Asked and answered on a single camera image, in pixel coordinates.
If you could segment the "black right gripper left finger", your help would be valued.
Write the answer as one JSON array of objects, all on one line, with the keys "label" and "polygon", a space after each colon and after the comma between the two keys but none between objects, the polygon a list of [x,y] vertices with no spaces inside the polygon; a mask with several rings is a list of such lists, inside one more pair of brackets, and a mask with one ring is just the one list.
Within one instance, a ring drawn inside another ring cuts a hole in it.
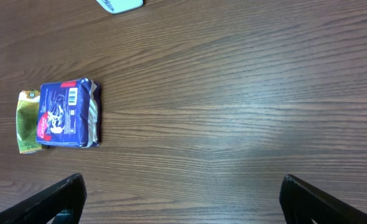
[{"label": "black right gripper left finger", "polygon": [[85,182],[76,173],[0,212],[0,224],[77,224],[85,201]]}]

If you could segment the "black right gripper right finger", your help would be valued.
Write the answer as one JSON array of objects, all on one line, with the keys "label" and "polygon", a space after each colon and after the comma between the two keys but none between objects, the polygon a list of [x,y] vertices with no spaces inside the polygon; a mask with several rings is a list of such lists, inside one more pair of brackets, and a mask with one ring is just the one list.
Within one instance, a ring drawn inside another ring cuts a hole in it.
[{"label": "black right gripper right finger", "polygon": [[287,223],[367,224],[366,213],[291,174],[283,178],[279,202]]}]

